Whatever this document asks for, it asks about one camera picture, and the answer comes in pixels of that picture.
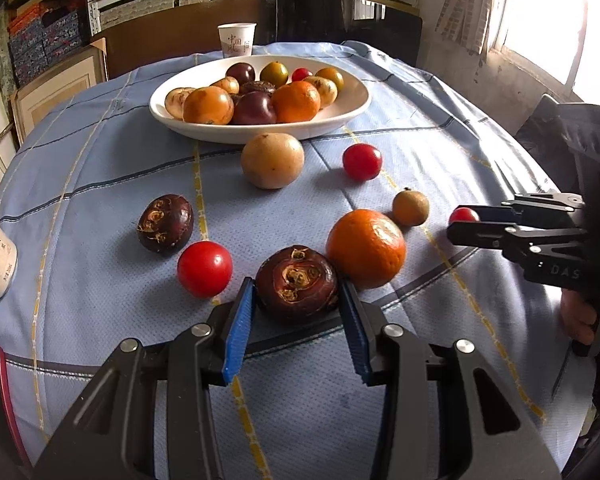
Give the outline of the person's right hand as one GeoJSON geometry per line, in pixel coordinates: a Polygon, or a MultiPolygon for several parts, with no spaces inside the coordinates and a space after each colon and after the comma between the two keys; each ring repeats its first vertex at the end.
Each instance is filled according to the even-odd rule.
{"type": "Polygon", "coordinates": [[[590,346],[595,338],[597,314],[578,292],[563,289],[560,317],[567,335],[574,341],[590,346]]]}

